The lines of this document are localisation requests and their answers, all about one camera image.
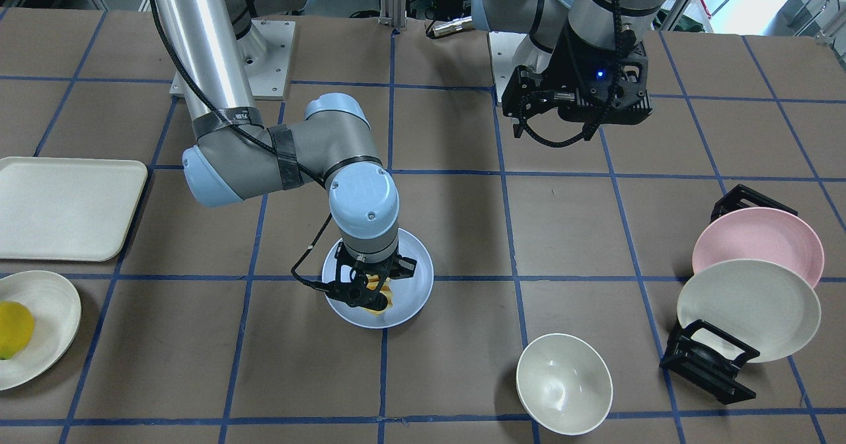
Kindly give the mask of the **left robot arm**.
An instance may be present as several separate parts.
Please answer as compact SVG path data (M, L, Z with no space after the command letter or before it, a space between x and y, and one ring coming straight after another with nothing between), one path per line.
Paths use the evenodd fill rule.
M643 38L665 1L471 0L477 30L526 37L500 101L514 137L565 148L647 119Z

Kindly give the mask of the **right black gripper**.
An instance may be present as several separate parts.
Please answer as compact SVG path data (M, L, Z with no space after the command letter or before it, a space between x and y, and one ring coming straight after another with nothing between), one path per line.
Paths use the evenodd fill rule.
M399 254L398 246L383 260L365 262L362 254L351 254L344 241L336 246L334 257L335 276L329 282L327 297L351 307L363 307L371 303L367 274L379 275L383 279L413 278L418 263L415 258Z

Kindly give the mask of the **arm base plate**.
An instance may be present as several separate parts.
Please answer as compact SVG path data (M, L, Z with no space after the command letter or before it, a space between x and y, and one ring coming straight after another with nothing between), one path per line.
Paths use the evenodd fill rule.
M537 47L528 34L519 32L489 32L488 43L498 105L517 65L542 73L552 55Z
M241 30L229 17L166 20L163 28L184 73L172 94L202 96L218 109L254 106L256 100L283 100L288 84L295 24L248 20Z

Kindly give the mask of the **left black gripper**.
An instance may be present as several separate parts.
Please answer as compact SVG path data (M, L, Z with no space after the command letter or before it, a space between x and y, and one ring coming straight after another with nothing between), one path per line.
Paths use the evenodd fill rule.
M648 58L643 41L623 31L623 55L584 41L571 26L563 28L542 74L516 67L502 95L502 111L517 121L514 137L540 135L528 119L558 110L566 122L637 125L652 115L646 88Z

